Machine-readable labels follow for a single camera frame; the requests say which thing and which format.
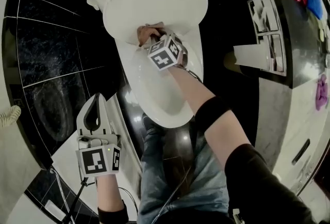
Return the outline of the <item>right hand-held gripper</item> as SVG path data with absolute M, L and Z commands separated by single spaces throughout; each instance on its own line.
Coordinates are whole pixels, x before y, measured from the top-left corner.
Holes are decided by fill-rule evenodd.
M 176 65 L 185 67 L 188 51 L 176 34 L 168 34 L 150 46 L 148 58 L 159 71 Z

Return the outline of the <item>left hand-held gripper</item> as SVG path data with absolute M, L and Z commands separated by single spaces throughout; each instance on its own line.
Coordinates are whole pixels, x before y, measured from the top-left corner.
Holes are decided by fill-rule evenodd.
M 99 177 L 119 172 L 121 148 L 113 133 L 107 103 L 101 93 L 93 95 L 80 110 L 77 122 L 76 156 L 83 177 Z M 97 131 L 102 134 L 92 136 Z

